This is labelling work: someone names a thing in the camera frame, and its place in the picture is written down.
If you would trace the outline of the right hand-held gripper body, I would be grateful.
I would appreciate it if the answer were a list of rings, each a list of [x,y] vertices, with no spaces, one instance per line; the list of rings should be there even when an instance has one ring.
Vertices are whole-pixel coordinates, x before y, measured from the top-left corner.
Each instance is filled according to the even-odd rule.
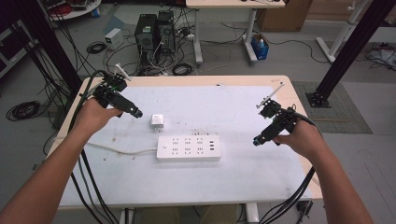
[[[266,127],[260,134],[262,134],[267,141],[273,140],[282,131],[287,130],[292,133],[295,122],[297,120],[296,106],[292,105],[287,108],[283,108],[280,103],[272,99],[282,87],[284,83],[280,85],[268,96],[264,97],[262,101],[256,105],[261,111],[259,114],[265,119],[272,119],[272,123]]]

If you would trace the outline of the person's right hand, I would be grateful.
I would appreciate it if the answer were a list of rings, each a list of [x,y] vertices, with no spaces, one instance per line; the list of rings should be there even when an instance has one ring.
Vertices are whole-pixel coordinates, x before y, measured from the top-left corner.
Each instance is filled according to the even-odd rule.
[[[325,155],[330,150],[318,128],[300,119],[297,120],[292,133],[288,135],[280,134],[273,141],[291,147],[296,153],[309,161],[315,161],[319,156]]]

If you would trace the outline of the round white table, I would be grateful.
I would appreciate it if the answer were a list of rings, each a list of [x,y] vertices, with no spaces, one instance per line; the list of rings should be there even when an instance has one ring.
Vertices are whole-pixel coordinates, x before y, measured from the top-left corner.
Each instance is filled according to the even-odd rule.
[[[39,0],[52,21],[74,19],[88,13],[99,14],[102,0]]]

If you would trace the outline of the wooden desk white legs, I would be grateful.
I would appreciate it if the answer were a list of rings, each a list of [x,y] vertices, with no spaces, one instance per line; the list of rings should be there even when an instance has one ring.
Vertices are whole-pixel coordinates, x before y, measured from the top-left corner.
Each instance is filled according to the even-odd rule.
[[[246,34],[242,38],[242,43],[247,52],[249,64],[253,65],[258,61],[251,46],[252,31],[257,11],[263,8],[282,8],[286,5],[283,0],[185,0],[185,2],[187,8],[192,8],[194,10],[193,49],[195,61],[198,66],[204,61],[200,41],[201,8],[248,8],[250,10],[248,26]]]

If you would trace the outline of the small white box device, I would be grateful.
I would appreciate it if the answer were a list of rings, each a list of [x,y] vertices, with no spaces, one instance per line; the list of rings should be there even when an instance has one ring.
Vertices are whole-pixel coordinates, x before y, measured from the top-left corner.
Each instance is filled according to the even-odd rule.
[[[105,41],[109,49],[118,48],[124,42],[121,29],[114,28],[105,36]]]

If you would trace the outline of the blue open box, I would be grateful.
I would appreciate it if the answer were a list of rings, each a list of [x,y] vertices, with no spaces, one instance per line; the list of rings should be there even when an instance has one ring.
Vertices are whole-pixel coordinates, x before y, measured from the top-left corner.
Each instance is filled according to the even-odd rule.
[[[269,45],[262,35],[254,35],[251,38],[251,46],[258,60],[267,58]]]

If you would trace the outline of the brown cardboard box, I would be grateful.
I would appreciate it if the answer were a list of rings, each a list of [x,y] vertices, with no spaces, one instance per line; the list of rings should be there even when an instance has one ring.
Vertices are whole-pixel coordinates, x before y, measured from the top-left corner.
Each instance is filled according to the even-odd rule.
[[[313,0],[285,0],[282,8],[262,9],[256,23],[262,32],[300,32]]]

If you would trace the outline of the white charger plug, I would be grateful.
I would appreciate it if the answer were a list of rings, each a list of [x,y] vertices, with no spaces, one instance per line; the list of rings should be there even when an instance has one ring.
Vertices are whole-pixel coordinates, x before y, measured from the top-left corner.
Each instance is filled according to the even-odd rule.
[[[153,114],[151,116],[150,126],[154,130],[160,130],[164,126],[164,115],[163,114]]]

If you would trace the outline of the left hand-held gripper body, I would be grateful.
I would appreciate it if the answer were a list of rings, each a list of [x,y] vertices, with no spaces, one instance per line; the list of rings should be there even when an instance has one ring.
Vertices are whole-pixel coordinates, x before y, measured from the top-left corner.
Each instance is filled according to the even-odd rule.
[[[127,81],[131,79],[120,64],[116,63],[114,72],[104,75],[103,81],[93,89],[92,96],[103,108],[111,105],[129,114],[130,105],[134,103],[120,93],[127,87]]]

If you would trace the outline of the white power strip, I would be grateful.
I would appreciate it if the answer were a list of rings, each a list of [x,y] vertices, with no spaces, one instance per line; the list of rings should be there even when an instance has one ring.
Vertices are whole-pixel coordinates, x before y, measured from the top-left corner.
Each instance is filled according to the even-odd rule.
[[[220,140],[217,135],[160,136],[158,161],[219,161]]]

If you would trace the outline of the white metal stand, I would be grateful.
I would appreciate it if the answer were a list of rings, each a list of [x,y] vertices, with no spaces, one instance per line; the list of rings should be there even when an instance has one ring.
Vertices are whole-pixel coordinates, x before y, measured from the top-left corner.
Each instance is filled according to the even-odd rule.
[[[317,37],[316,41],[321,48],[322,52],[328,59],[329,63],[333,63],[335,61],[335,53],[337,50],[339,50],[341,44],[348,39],[348,35],[351,33],[353,30],[353,27],[355,26],[355,23],[365,8],[365,6],[368,4],[369,0],[359,0],[356,1],[354,0],[352,4],[347,8],[348,10],[351,10],[352,13],[349,16],[349,18],[346,20],[346,23],[344,24],[341,32],[338,34],[338,36],[335,38],[333,44],[328,47],[325,41],[323,40],[322,37]]]

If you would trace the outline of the black computer tower green label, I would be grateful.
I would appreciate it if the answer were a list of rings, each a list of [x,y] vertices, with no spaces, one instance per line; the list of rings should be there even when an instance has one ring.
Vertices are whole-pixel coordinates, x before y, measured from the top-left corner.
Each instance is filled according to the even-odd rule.
[[[155,14],[141,14],[134,30],[135,42],[139,53],[140,71],[153,65],[157,44]]]

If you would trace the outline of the white table mat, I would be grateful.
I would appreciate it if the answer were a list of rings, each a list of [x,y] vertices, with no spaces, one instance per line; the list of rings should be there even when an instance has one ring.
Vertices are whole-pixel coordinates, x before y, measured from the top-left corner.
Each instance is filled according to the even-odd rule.
[[[149,206],[273,202],[289,198],[305,177],[287,146],[253,138],[270,124],[256,105],[269,86],[129,87],[123,96],[143,112],[111,119],[85,152],[108,205]],[[150,126],[153,114],[164,126]],[[158,138],[217,135],[219,161],[158,161]]]

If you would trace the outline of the person's left hand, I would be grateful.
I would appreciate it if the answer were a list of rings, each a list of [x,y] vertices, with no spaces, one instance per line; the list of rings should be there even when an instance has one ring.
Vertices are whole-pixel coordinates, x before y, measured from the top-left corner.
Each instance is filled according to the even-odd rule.
[[[91,137],[94,133],[106,126],[108,121],[121,114],[117,108],[103,108],[91,98],[87,100],[79,110],[72,133],[84,137]]]

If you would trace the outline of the black metal post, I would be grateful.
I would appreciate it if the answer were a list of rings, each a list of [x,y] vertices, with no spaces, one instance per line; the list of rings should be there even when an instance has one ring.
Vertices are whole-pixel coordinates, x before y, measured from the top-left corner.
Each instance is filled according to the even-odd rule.
[[[363,47],[396,6],[396,0],[373,0],[314,92],[307,92],[311,107],[329,107],[329,97]]]
[[[38,0],[0,0],[0,19],[4,19],[6,24],[21,20],[42,45],[70,93],[74,96],[78,94],[82,81],[50,27],[48,16]]]

